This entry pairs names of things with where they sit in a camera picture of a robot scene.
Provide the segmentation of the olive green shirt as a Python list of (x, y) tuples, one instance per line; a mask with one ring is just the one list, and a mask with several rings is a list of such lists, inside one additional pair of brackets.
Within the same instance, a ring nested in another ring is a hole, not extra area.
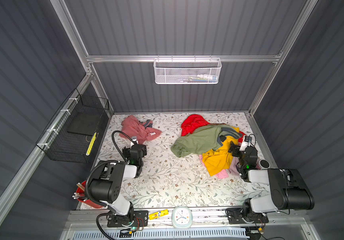
[(238, 140), (242, 136), (238, 128), (229, 125), (206, 125), (197, 128), (192, 134), (179, 137), (171, 146), (171, 151), (178, 158), (190, 154), (201, 155), (222, 147), (227, 137)]

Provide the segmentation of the dusty pink grey-trimmed shirt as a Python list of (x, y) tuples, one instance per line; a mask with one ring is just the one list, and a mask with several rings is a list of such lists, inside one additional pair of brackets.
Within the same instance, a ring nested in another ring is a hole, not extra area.
[(133, 115), (128, 116), (122, 121), (121, 131), (130, 138), (136, 137), (139, 144), (143, 144), (146, 141), (155, 140), (162, 134), (162, 131), (153, 128), (152, 120), (141, 122)]

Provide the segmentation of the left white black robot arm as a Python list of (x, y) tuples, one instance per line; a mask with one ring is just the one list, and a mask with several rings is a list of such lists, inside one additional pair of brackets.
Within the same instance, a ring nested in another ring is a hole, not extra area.
[(143, 157), (147, 155), (147, 147), (135, 144), (123, 148), (127, 162), (100, 161), (90, 172), (85, 184), (85, 196), (101, 207), (110, 210), (117, 216), (133, 215), (133, 204), (121, 195), (123, 180), (140, 176), (144, 165)]

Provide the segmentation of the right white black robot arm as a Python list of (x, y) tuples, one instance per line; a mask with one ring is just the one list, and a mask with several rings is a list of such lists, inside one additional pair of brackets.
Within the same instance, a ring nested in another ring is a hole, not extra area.
[(244, 201), (240, 213), (246, 222), (254, 222), (267, 213), (314, 208), (314, 197), (298, 170), (259, 169), (258, 151), (253, 145), (242, 148), (231, 143), (229, 153), (236, 159), (236, 169), (243, 181), (270, 187), (268, 195)]

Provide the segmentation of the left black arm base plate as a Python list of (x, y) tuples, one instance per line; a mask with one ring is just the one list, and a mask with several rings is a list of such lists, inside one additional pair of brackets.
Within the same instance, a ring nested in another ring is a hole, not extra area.
[(146, 227), (149, 220), (148, 211), (130, 211), (126, 216), (108, 215), (107, 227)]

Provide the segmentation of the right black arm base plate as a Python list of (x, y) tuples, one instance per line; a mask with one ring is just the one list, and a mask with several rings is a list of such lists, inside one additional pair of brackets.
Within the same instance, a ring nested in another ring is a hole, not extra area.
[(228, 208), (225, 210), (229, 224), (267, 224), (268, 216), (262, 213), (244, 211), (242, 208)]

